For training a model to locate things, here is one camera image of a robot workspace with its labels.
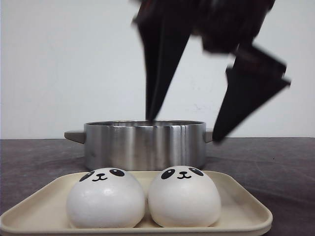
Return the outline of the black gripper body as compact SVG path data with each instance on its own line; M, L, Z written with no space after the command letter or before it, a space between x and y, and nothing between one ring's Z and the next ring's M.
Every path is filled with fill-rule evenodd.
M273 0L143 0L133 21L137 26L146 22L191 25L190 36L201 37L205 51L234 54L248 61L267 60L272 57L252 42L274 3Z

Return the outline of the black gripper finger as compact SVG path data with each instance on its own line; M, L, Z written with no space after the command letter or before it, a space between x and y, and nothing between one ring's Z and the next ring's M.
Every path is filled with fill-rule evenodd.
M221 142L255 110L290 85L283 79L286 65L268 58L248 61L236 57L226 69L227 90L214 125L212 139Z
M156 119L191 34L191 25L141 23L146 66L146 120Z

